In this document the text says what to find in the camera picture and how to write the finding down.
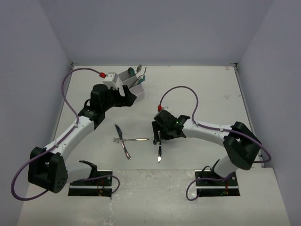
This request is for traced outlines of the crossing metal knife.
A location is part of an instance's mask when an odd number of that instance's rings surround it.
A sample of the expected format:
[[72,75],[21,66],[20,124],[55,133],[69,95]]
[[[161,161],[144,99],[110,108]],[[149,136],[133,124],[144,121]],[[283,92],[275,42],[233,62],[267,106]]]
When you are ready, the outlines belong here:
[[160,163],[162,160],[162,142],[161,140],[159,141],[159,146],[158,146],[158,163]]

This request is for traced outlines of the teal plastic spoon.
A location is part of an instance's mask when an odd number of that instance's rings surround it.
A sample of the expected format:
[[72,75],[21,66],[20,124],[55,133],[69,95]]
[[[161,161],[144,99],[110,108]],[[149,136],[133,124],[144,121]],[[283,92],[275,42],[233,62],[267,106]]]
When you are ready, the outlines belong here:
[[135,76],[135,70],[134,70],[134,68],[129,67],[128,70],[127,70],[127,72],[128,72],[128,74],[129,74],[130,77]]

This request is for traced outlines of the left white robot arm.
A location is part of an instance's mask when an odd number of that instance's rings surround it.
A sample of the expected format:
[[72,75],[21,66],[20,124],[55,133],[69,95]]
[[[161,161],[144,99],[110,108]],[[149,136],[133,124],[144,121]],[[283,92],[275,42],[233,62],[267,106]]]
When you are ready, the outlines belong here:
[[88,161],[66,165],[66,160],[78,144],[92,133],[105,119],[105,113],[113,107],[131,107],[137,99],[127,85],[118,89],[96,84],[75,122],[55,141],[43,148],[35,147],[30,154],[28,182],[58,193],[67,183],[83,181],[93,185],[97,179],[97,166]]

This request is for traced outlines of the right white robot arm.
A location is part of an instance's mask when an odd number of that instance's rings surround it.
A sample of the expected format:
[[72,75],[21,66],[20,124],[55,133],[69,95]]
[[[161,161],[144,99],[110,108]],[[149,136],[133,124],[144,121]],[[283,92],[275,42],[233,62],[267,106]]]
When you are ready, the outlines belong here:
[[222,184],[238,169],[250,170],[261,148],[256,136],[238,121],[234,125],[200,124],[187,115],[176,118],[169,111],[161,110],[151,124],[154,144],[182,137],[198,138],[224,147],[226,156],[214,164],[210,173],[215,185]]

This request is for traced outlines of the round metal ladle spoon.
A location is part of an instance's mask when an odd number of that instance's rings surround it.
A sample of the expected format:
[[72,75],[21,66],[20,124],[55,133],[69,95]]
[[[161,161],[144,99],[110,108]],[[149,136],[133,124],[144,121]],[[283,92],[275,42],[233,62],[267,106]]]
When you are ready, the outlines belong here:
[[136,74],[138,74],[141,71],[141,69],[142,69],[142,65],[139,64],[136,69]]

